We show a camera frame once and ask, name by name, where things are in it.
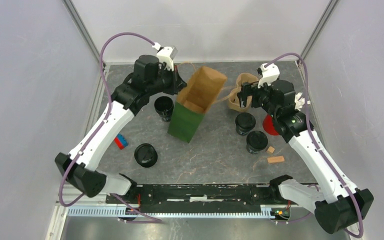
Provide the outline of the green paper bag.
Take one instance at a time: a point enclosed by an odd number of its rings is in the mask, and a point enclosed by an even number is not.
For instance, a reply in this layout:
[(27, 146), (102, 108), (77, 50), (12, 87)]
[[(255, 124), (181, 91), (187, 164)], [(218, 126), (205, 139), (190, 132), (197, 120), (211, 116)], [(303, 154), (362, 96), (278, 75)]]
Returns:
[(167, 133), (190, 143), (227, 81), (225, 74), (208, 66), (195, 71), (176, 97)]

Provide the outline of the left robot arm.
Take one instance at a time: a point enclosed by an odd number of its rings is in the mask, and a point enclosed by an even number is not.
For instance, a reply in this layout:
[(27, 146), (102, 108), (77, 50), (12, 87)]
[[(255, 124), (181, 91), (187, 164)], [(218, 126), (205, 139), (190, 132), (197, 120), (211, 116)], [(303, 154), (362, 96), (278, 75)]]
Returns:
[(110, 95), (100, 118), (69, 153), (58, 153), (55, 163), (65, 180), (89, 198), (99, 193), (117, 194), (125, 204), (133, 203), (137, 190), (125, 175), (107, 175), (97, 167), (113, 140), (158, 93), (176, 95), (187, 84), (170, 55), (141, 55), (122, 84)]

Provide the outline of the black coffee cup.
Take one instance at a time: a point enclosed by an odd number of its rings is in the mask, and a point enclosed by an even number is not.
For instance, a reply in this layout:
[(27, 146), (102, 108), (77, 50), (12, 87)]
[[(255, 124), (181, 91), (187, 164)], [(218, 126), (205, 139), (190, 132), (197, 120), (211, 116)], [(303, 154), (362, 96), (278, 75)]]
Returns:
[(259, 130), (251, 131), (246, 137), (246, 150), (250, 154), (257, 154), (266, 150), (269, 141), (267, 135)]
[(160, 96), (154, 102), (154, 109), (163, 122), (170, 122), (174, 110), (174, 102), (168, 96)]
[(256, 119), (248, 112), (239, 113), (235, 118), (235, 130), (241, 136), (247, 135), (255, 126)]

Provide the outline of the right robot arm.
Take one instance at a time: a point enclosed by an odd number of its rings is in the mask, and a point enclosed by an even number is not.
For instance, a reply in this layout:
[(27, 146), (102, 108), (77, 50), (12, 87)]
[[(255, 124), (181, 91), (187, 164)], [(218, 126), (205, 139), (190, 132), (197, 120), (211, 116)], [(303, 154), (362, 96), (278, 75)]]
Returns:
[(246, 82), (237, 97), (242, 108), (250, 104), (271, 116), (275, 131), (300, 156), (321, 188), (317, 191), (282, 175), (270, 181), (269, 199), (275, 204), (289, 200), (305, 208), (328, 234), (358, 224), (359, 233), (354, 237), (362, 237), (363, 220), (374, 196), (367, 188), (359, 189), (323, 147), (312, 123), (296, 109), (294, 85), (281, 79), (262, 85)]

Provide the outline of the black coffee cup front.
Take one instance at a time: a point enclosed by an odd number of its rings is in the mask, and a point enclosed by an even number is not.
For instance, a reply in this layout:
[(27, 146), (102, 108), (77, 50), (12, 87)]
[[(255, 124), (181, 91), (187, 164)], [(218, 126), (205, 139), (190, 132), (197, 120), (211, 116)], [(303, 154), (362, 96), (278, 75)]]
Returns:
[(246, 137), (246, 150), (250, 154), (257, 154), (266, 150), (269, 141), (267, 135), (259, 130), (251, 131)]

